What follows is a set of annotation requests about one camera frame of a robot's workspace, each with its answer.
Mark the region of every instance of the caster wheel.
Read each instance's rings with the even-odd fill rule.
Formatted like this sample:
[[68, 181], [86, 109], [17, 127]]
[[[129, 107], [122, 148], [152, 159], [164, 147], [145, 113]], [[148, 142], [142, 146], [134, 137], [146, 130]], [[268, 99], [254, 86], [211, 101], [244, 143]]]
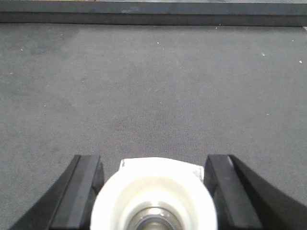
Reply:
[[164, 158], [125, 159], [99, 192], [91, 230], [216, 230], [203, 167]]

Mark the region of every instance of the white wheel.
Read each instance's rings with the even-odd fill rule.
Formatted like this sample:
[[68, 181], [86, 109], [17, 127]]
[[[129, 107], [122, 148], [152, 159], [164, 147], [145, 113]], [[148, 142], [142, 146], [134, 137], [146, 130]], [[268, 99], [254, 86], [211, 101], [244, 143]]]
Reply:
[[203, 183], [191, 170], [166, 165], [157, 160], [115, 173], [97, 196], [91, 230], [216, 230]]

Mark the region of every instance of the white wheel hub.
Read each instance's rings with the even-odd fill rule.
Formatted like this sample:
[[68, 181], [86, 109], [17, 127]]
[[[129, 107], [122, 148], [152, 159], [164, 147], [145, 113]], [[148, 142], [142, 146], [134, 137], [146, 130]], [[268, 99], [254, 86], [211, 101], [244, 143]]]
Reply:
[[165, 158], [124, 159], [95, 201], [91, 230], [216, 230], [203, 167]]

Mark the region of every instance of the gray carpet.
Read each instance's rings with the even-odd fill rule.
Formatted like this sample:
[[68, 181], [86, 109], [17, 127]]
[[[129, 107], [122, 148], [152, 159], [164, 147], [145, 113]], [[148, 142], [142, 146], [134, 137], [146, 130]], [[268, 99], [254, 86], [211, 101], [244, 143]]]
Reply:
[[0, 24], [0, 229], [74, 154], [235, 154], [307, 205], [303, 28]]

